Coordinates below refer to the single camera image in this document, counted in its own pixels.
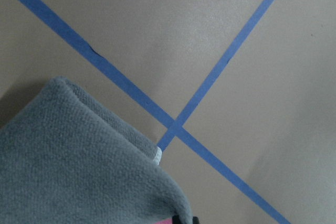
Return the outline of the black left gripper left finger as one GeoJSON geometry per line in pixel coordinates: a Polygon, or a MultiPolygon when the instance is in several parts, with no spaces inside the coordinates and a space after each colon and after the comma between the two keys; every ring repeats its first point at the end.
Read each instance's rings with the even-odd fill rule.
{"type": "Polygon", "coordinates": [[[172,224],[180,224],[179,216],[172,217],[172,224]]]}

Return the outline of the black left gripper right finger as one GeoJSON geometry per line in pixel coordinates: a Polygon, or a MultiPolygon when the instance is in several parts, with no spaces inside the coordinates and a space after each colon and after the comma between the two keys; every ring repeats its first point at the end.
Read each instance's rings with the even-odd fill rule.
{"type": "Polygon", "coordinates": [[[193,217],[193,224],[200,224],[199,222],[200,222],[199,219],[196,216],[194,216],[193,217]]]}

